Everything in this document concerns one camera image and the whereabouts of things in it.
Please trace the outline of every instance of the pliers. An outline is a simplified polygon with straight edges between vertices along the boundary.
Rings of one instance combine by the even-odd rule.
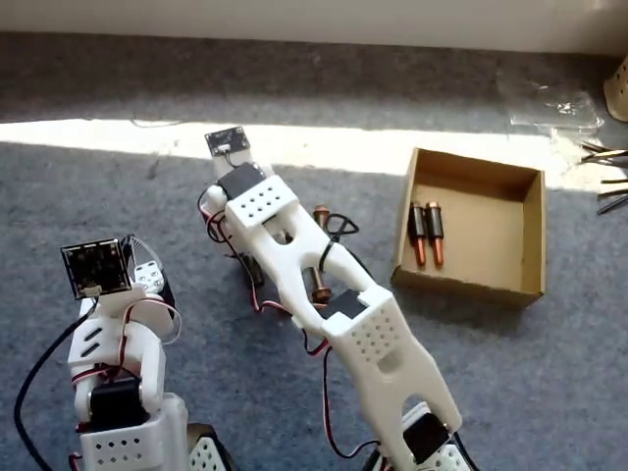
[[[618,160],[618,159],[621,159],[622,157],[628,157],[628,150],[625,150],[625,149],[613,150],[613,149],[609,149],[608,147],[603,147],[601,145],[593,144],[591,142],[583,142],[580,145],[583,149],[590,152],[589,155],[587,155],[586,157],[583,157],[580,160],[580,163],[582,164],[596,163],[596,164],[601,164],[601,165],[608,165],[611,167],[617,167],[620,169],[628,169],[628,161]],[[602,184],[628,183],[628,179],[602,180],[600,183]],[[610,196],[621,196],[621,197],[601,207],[598,210],[598,215],[608,213],[628,203],[628,187],[601,192],[600,194],[598,194],[598,200],[605,199]]]

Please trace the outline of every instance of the screw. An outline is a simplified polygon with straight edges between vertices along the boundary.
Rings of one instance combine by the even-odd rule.
[[[314,208],[314,221],[321,228],[325,227],[325,223],[327,221],[328,216],[330,215],[330,210],[323,206],[318,205]],[[327,288],[323,283],[323,274],[318,269],[318,267],[310,268],[310,276],[312,277],[312,285],[314,285],[314,289],[312,290],[312,301],[316,303],[325,304],[332,297],[332,290]]]

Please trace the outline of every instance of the gray carpet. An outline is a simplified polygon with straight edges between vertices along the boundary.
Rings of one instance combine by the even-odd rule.
[[[598,100],[595,83],[615,64],[28,35],[0,36],[0,54],[3,122],[141,118],[455,131],[508,130],[495,86],[504,62],[578,72]],[[625,145],[625,136],[613,122],[602,131],[610,145]],[[32,362],[77,315],[58,247],[128,232],[160,254],[183,313],[182,338],[167,349],[167,390],[185,399],[190,419],[213,423],[242,470],[360,468],[361,459],[342,461],[327,446],[320,359],[304,354],[290,322],[251,312],[240,271],[204,234],[194,202],[212,181],[206,161],[0,143],[0,169],[3,469],[35,469],[12,425],[13,401]],[[396,206],[401,178],[277,170],[306,207],[325,202],[362,227],[347,244],[387,286],[394,212],[374,218],[373,211]],[[592,193],[548,191],[548,293],[525,312],[396,292],[445,375],[464,418],[461,435],[484,470],[625,468],[628,213],[597,218],[596,208]],[[58,470],[78,449],[67,348],[35,382],[24,415]],[[345,449],[369,438],[355,398],[333,361],[332,420]]]

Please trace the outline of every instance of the white robot bracket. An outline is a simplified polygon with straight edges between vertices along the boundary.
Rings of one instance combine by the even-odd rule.
[[[360,307],[356,315],[340,308],[325,319],[310,302],[301,274],[318,266],[329,236],[277,175],[261,177],[232,199],[228,193],[219,184],[211,186],[209,207],[225,211],[230,235],[277,285],[294,323],[326,338],[339,354],[357,387],[362,413],[381,443],[381,454],[394,469],[414,471],[417,462],[403,434],[404,402],[412,395],[421,397],[449,433],[460,427],[461,418],[436,362],[412,335],[393,295],[335,243],[325,269],[356,292]],[[278,240],[277,229],[290,235],[289,243]]]

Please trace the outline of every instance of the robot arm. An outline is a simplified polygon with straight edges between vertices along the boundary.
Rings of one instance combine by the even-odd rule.
[[[148,253],[143,263],[140,249]],[[75,297],[82,300],[79,318],[28,375],[18,419],[32,378],[72,333],[68,364],[82,452],[69,456],[73,471],[232,471],[213,428],[188,427],[183,401],[164,392],[163,338],[172,332],[172,341],[177,338],[181,318],[154,252],[134,236],[123,245],[107,239],[61,250]],[[18,430],[39,467],[51,471],[24,427]]]
[[[330,238],[281,177],[267,176],[260,166],[240,160],[220,175],[207,197],[209,208],[224,211],[228,236],[277,285],[293,322],[325,338],[337,352],[381,455],[395,470],[414,471],[458,430],[461,418],[436,362],[412,335],[393,294],[333,243],[325,270],[349,289],[319,312],[308,299],[301,273],[319,265]],[[288,234],[289,242],[278,232]],[[430,412],[413,409],[402,417],[403,404],[415,395]]]

